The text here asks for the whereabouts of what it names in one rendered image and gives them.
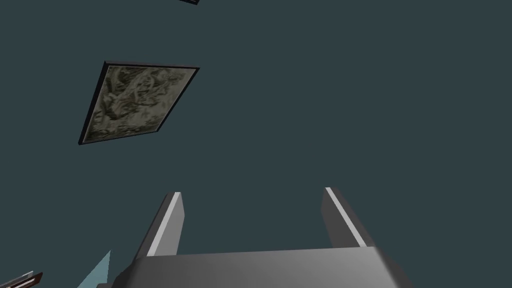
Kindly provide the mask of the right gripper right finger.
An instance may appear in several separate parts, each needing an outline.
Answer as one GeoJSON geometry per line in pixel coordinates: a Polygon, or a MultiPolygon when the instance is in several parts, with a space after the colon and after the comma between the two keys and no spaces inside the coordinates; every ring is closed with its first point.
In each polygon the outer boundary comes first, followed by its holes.
{"type": "Polygon", "coordinates": [[[375,246],[370,234],[337,188],[323,189],[321,214],[333,248],[375,246]]]}

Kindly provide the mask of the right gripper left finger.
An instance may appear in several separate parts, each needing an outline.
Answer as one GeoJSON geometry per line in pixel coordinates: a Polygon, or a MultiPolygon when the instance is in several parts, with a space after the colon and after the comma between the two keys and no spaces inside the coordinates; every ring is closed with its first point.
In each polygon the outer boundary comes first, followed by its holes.
{"type": "Polygon", "coordinates": [[[168,193],[159,206],[134,259],[176,255],[184,219],[181,193],[168,193]]]}

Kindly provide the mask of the black framed wall picture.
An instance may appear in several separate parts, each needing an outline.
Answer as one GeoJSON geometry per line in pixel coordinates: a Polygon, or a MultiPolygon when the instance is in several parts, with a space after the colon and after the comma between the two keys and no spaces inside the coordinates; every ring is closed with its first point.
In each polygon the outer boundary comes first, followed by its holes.
{"type": "Polygon", "coordinates": [[[196,66],[104,61],[78,144],[157,132],[199,70],[196,66]]]}

